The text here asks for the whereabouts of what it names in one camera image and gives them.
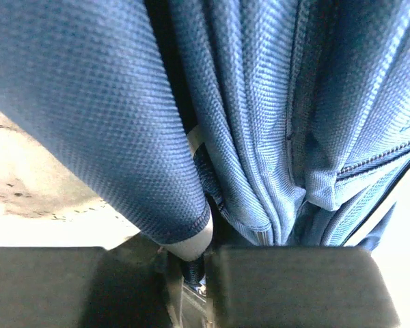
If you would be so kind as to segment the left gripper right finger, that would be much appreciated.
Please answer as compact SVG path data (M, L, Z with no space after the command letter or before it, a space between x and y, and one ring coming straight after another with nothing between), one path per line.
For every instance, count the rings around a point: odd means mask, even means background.
M206 257L217 327L398 327L379 267L359 247L220 247Z

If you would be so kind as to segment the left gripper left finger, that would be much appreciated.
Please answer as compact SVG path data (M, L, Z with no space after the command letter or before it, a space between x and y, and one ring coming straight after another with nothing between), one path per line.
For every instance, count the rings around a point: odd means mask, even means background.
M0 327L175 327L157 251L0 247Z

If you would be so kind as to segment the navy blue student backpack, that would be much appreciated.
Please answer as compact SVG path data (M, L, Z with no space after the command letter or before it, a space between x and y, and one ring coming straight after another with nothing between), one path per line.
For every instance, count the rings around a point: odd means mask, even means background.
M410 1L0 1L0 111L200 270L375 249L410 166Z

